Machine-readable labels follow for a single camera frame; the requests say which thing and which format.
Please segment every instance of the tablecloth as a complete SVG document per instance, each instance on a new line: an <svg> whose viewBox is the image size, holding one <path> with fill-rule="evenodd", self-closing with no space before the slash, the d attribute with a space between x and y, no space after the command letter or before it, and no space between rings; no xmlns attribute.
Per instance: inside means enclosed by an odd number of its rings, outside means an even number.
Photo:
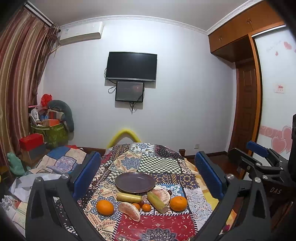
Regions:
<svg viewBox="0 0 296 241"><path fill-rule="evenodd" d="M153 176L156 185L172 191L171 197L185 197L187 208L182 212L169 208L167 213L160 214L152 206L150 212L140 211L140 222L119 212L120 202L116 200L118 189L114 180L121 173L135 171ZM145 203L149 203L147 194L141 195ZM114 205L112 215L103 216L97 212L96 203L102 199ZM108 241L190 240L204 225L217 203L194 165L165 146L149 143L123 144L107 150L85 197L78 200L89 221ZM65 228L75 235L59 200L56 211ZM226 224L232 225L234 218L232 211Z"/></svg>

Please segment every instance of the red plastic bag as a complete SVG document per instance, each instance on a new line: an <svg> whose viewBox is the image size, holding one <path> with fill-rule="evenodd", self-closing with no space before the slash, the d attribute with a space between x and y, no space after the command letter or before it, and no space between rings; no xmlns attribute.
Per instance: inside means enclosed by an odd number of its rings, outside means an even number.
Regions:
<svg viewBox="0 0 296 241"><path fill-rule="evenodd" d="M41 105L47 106L47 103L52 100L52 95L44 94L41 98Z"/></svg>

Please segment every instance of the air conditioner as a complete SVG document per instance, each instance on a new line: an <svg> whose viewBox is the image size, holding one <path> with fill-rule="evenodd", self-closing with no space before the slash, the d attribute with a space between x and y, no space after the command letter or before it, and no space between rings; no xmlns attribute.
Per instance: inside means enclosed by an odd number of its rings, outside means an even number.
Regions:
<svg viewBox="0 0 296 241"><path fill-rule="evenodd" d="M103 22L94 22L63 29L59 39L60 45L100 39L102 37L103 28Z"/></svg>

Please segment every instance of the screw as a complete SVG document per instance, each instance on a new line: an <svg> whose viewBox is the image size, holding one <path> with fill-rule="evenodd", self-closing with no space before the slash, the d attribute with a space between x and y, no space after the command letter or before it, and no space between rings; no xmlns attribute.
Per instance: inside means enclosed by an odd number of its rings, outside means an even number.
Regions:
<svg viewBox="0 0 296 241"><path fill-rule="evenodd" d="M226 177L227 177L227 179L229 179L229 180L234 179L234 175L233 175L233 174L227 174Z"/></svg>
<svg viewBox="0 0 296 241"><path fill-rule="evenodd" d="M255 182L257 182L257 183L261 183L261 179L259 178L259 177L255 177Z"/></svg>
<svg viewBox="0 0 296 241"><path fill-rule="evenodd" d="M35 178L35 181L37 181L37 182L41 182L41 180L43 180L42 177L36 177L36 178Z"/></svg>
<svg viewBox="0 0 296 241"><path fill-rule="evenodd" d="M62 179L68 179L69 178L69 174L68 173L63 173L62 174Z"/></svg>

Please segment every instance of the blue gripper pad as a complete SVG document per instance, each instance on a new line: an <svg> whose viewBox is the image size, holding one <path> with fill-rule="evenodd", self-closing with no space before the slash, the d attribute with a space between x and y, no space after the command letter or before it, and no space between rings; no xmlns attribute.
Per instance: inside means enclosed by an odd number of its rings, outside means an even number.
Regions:
<svg viewBox="0 0 296 241"><path fill-rule="evenodd" d="M196 153L194 160L196 168L205 181L211 195L221 200L227 190L225 173L203 151Z"/></svg>
<svg viewBox="0 0 296 241"><path fill-rule="evenodd" d="M84 197L100 165L101 155L100 153L93 151L84 158L81 165L73 170L70 182L73 184L72 196L74 200L77 201Z"/></svg>
<svg viewBox="0 0 296 241"><path fill-rule="evenodd" d="M251 150L252 152L255 152L261 157L268 157L268 150L265 147L259 145L258 143L249 141L246 145L246 148Z"/></svg>

